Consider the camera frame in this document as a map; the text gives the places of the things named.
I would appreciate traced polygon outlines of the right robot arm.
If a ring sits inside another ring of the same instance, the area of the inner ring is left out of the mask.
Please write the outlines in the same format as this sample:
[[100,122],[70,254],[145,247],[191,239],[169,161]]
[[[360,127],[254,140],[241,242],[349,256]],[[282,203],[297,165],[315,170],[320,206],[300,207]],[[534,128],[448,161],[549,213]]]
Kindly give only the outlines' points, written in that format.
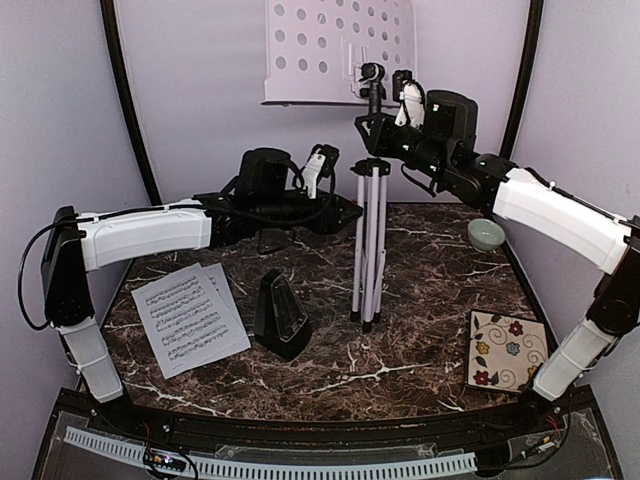
[[474,152],[476,103],[450,91],[431,90],[415,107],[407,93],[394,99],[395,115],[382,110],[377,86],[364,87],[368,112],[355,120],[366,150],[397,159],[429,177],[422,188],[442,191],[485,215],[528,226],[576,251],[604,274],[583,319],[536,371],[510,413],[521,434],[534,432],[549,405],[603,353],[639,325],[639,219],[624,219],[544,180],[531,168]]

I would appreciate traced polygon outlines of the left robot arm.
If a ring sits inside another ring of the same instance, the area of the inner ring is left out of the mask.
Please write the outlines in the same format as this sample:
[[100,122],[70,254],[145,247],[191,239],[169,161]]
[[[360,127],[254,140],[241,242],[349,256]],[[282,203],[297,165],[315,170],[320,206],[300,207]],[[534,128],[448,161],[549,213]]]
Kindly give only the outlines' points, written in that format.
[[303,167],[275,148],[245,152],[238,174],[220,192],[179,202],[80,214],[60,208],[40,230],[46,326],[55,328],[76,363],[101,417],[120,436],[141,427],[95,319],[87,275],[121,261],[178,250],[214,249],[264,229],[305,228],[336,234],[358,219],[362,207],[335,191],[337,148],[318,144]]

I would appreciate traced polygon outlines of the white music stand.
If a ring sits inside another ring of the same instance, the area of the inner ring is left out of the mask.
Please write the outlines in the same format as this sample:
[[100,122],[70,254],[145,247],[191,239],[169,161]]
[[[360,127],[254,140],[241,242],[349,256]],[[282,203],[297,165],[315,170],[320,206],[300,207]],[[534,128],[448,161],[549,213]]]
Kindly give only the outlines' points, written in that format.
[[[269,1],[264,102],[267,105],[362,106],[360,135],[390,107],[393,120],[417,124],[421,95],[410,1]],[[356,247],[351,318],[371,330],[381,316],[390,164],[372,147],[357,176]]]

